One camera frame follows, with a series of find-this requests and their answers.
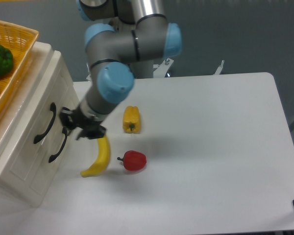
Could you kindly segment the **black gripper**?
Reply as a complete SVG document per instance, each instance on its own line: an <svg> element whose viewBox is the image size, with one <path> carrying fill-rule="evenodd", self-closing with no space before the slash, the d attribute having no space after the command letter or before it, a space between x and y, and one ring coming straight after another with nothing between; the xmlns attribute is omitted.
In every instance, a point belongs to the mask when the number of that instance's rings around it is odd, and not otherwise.
<svg viewBox="0 0 294 235"><path fill-rule="evenodd" d="M97 121L93 117L88 118L84 116L80 109L72 110L67 107L62 107L59 113L61 123L67 129L80 128L81 131L76 137L76 140L80 138L87 138L89 140L101 139L106 133L106 128L101 126L102 121Z"/></svg>

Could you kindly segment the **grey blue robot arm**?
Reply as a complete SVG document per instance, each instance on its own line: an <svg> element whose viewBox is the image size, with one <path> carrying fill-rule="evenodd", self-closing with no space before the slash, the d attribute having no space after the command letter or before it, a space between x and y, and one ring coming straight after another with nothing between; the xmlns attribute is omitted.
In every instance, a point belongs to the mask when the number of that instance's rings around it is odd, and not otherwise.
<svg viewBox="0 0 294 235"><path fill-rule="evenodd" d="M160 0L79 0L83 19L93 21L84 36L92 86L73 110L62 108L63 133L80 128L79 138L105 135L102 122L134 86L130 65L179 55L179 26L169 23Z"/></svg>

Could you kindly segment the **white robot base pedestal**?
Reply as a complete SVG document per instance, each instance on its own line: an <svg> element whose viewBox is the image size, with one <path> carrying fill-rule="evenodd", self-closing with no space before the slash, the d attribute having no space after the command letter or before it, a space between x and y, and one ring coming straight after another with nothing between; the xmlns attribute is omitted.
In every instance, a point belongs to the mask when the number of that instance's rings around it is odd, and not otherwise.
<svg viewBox="0 0 294 235"><path fill-rule="evenodd" d="M135 78L153 78L153 62L153 60L147 60L131 63L129 66Z"/></svg>

